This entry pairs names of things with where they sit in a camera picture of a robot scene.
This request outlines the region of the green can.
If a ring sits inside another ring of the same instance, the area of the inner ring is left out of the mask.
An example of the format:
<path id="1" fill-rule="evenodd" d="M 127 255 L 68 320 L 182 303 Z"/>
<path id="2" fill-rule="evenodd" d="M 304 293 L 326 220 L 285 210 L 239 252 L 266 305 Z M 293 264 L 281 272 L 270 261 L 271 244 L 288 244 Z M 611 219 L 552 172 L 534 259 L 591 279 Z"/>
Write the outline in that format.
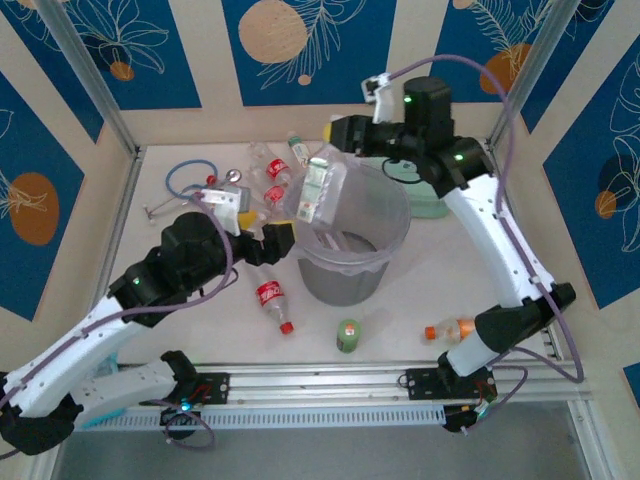
<path id="1" fill-rule="evenodd" d="M 337 335 L 336 346 L 342 353 L 352 353 L 356 350 L 361 336 L 361 325 L 355 319 L 345 319 L 340 322 Z"/>

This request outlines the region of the grey plastic bin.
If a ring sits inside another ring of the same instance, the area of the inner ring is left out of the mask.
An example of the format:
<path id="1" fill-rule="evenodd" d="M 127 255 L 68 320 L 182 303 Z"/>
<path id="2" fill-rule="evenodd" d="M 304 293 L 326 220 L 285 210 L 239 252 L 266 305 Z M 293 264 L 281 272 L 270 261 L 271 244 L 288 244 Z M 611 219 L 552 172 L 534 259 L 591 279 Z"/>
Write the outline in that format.
<path id="1" fill-rule="evenodd" d="M 410 221 L 403 187 L 372 166 L 352 168 L 331 228 L 295 221 L 295 255 L 305 286 L 328 305 L 365 301 L 402 246 Z"/>

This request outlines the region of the mint green case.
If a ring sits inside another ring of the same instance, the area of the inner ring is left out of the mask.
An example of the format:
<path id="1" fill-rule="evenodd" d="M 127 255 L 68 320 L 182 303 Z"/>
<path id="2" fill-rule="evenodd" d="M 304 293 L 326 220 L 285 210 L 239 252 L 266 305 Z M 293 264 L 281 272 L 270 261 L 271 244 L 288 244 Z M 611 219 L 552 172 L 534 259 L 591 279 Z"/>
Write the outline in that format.
<path id="1" fill-rule="evenodd" d="M 440 219 L 448 215 L 448 207 L 438 198 L 434 188 L 420 178 L 414 163 L 385 159 L 382 161 L 381 170 L 405 189 L 414 218 Z"/>

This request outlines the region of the clear unlabelled plastic bottle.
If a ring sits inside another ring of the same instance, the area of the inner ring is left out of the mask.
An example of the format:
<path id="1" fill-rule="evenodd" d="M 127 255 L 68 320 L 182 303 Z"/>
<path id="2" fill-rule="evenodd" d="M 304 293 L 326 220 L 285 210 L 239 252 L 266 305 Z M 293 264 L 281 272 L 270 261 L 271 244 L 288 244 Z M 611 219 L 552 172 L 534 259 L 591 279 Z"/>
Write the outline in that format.
<path id="1" fill-rule="evenodd" d="M 262 142 L 252 142 L 249 144 L 248 152 L 251 157 L 251 164 L 249 167 L 249 174 L 254 180 L 258 178 L 272 182 L 272 179 L 268 173 L 268 167 L 271 161 L 271 150 Z"/>

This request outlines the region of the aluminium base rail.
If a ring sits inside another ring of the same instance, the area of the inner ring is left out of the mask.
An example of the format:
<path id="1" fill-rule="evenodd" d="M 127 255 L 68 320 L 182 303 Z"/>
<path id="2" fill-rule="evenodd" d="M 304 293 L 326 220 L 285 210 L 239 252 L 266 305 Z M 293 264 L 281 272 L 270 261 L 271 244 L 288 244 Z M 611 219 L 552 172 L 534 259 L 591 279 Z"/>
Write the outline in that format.
<path id="1" fill-rule="evenodd" d="M 399 378 L 412 368 L 433 362 L 341 362 L 303 364 L 200 363 L 200 372 L 230 374 L 230 405 L 346 406 L 407 404 L 409 394 Z M 527 380 L 511 398 L 514 402 L 591 400 L 588 381 L 571 382 L 539 361 L 516 360 L 493 368 L 500 397 Z"/>

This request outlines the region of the large clear bottle green label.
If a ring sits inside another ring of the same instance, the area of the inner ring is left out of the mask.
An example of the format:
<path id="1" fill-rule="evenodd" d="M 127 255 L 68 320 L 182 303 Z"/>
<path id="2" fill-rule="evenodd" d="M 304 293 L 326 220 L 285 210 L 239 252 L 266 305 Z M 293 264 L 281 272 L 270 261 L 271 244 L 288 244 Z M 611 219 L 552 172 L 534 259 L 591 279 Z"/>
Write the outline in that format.
<path id="1" fill-rule="evenodd" d="M 302 183 L 296 219 L 316 229 L 333 226 L 348 168 L 342 160 L 313 157 Z"/>

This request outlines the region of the aluminium side rail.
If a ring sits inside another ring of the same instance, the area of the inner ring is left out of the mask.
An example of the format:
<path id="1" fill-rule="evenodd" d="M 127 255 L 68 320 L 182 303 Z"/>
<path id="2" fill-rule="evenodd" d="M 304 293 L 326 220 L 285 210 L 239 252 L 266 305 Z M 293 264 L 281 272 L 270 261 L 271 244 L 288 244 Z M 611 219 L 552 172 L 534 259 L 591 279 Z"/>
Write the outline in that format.
<path id="1" fill-rule="evenodd" d="M 526 284 L 541 295 L 542 305 L 551 309 L 551 321 L 559 325 L 571 360 L 573 361 L 575 372 L 571 374 L 569 371 L 563 369 L 559 363 L 554 363 L 548 358 L 540 356 L 530 350 L 524 348 L 518 348 L 517 350 L 544 363 L 567 381 L 575 385 L 584 386 L 586 384 L 584 367 L 570 328 L 563 316 L 562 307 L 558 301 L 552 298 L 551 288 L 543 284 L 543 266 L 529 247 L 524 235 L 520 232 L 506 200 L 506 182 L 513 160 L 515 143 L 510 141 L 507 144 L 506 157 L 502 163 L 497 160 L 495 153 L 496 147 L 491 140 L 486 141 L 486 149 L 496 168 L 497 187 L 494 200 L 496 218 L 501 225 L 503 233 L 508 238 L 508 245 L 515 252 L 516 258 L 526 272 Z M 588 400 L 581 398 L 571 401 L 569 403 L 569 410 L 591 479 L 611 480 L 611 475 L 615 472 L 615 465 L 609 461 L 606 451 L 606 441 L 601 438 L 597 418 L 594 410 L 591 408 L 591 404 Z"/>
<path id="2" fill-rule="evenodd" d="M 118 208 L 111 224 L 110 236 L 106 244 L 103 263 L 99 270 L 97 284 L 90 303 L 91 309 L 97 305 L 99 299 L 107 291 L 145 153 L 146 148 L 142 147 L 133 159 L 131 167 L 128 170 L 118 202 Z M 58 456 L 62 450 L 63 445 L 58 445 L 43 454 L 26 457 L 26 466 L 23 468 L 23 474 L 19 480 L 51 480 Z"/>

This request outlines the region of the small clear bottle green band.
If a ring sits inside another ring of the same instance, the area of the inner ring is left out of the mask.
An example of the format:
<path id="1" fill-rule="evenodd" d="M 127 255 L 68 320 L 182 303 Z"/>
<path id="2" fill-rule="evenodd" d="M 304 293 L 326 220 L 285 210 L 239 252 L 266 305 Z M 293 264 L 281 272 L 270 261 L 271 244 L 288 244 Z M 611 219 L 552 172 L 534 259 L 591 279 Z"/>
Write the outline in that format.
<path id="1" fill-rule="evenodd" d="M 306 168 L 311 158 L 311 154 L 307 145 L 297 134 L 291 135 L 288 138 L 287 143 L 300 166 L 302 168 Z"/>

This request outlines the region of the aluminium frame post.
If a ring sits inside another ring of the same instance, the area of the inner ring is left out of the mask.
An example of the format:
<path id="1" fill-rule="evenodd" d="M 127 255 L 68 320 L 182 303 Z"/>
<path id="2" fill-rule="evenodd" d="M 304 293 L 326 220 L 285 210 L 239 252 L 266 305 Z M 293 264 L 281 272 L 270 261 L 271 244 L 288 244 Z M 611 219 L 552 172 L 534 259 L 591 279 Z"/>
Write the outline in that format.
<path id="1" fill-rule="evenodd" d="M 57 0 L 33 0 L 33 3 L 93 105 L 124 151 L 135 160 L 140 147 L 64 7 Z"/>
<path id="2" fill-rule="evenodd" d="M 515 116 L 529 98 L 580 2 L 581 0 L 554 0 L 522 70 L 507 95 L 509 106 L 504 107 L 487 138 L 489 148 L 497 147 L 505 133 L 513 133 Z"/>

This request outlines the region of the orange label orange cap bottle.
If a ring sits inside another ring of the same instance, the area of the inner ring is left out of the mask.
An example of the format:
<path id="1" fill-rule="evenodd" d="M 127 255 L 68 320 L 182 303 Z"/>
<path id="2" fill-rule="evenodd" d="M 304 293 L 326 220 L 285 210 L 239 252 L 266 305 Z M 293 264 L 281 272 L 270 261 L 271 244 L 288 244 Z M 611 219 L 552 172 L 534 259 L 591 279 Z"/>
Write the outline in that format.
<path id="1" fill-rule="evenodd" d="M 428 341 L 442 340 L 457 344 L 475 331 L 475 320 L 471 317 L 448 318 L 424 329 Z"/>

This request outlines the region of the red label clear plastic bottle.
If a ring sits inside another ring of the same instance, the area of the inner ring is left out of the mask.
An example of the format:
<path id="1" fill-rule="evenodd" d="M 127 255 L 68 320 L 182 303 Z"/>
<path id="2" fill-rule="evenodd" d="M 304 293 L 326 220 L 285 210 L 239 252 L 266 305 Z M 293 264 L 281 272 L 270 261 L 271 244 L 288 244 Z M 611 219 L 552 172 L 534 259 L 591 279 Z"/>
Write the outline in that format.
<path id="1" fill-rule="evenodd" d="M 266 165 L 265 172 L 273 182 L 279 185 L 289 185 L 293 178 L 293 170 L 280 157 L 271 159 Z"/>
<path id="2" fill-rule="evenodd" d="M 273 271 L 266 265 L 252 271 L 255 296 L 261 310 L 278 326 L 283 335 L 294 332 L 295 327 L 289 317 L 288 300 Z"/>
<path id="3" fill-rule="evenodd" d="M 264 190 L 260 198 L 269 209 L 272 218 L 279 218 L 283 215 L 283 198 L 285 188 L 280 185 L 272 185 Z"/>

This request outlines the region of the blue tube stethoscope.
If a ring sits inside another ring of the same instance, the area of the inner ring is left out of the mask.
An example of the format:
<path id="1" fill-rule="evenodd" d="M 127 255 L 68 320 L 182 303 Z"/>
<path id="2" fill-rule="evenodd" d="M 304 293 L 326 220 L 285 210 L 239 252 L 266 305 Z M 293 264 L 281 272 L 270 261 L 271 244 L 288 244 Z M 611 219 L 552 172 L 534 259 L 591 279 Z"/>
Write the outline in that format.
<path id="1" fill-rule="evenodd" d="M 196 192 L 202 189 L 221 190 L 223 187 L 228 185 L 235 186 L 242 179 L 242 173 L 239 169 L 229 169 L 226 172 L 225 176 L 220 179 L 218 176 L 218 168 L 213 162 L 204 159 L 193 159 L 181 162 L 175 167 L 172 167 L 167 173 L 165 181 L 169 181 L 172 175 L 179 169 L 190 165 L 208 166 L 211 168 L 212 173 L 207 176 L 204 184 L 188 185 L 184 187 L 178 195 L 171 194 L 168 198 L 164 199 L 154 206 L 143 204 L 142 210 L 151 225 L 156 224 L 157 218 L 160 216 L 160 211 L 167 205 L 170 205 L 172 202 L 180 201 L 182 205 L 186 205 L 188 203 L 188 199 L 184 199 L 184 196 L 187 193 L 190 193 L 192 191 Z"/>

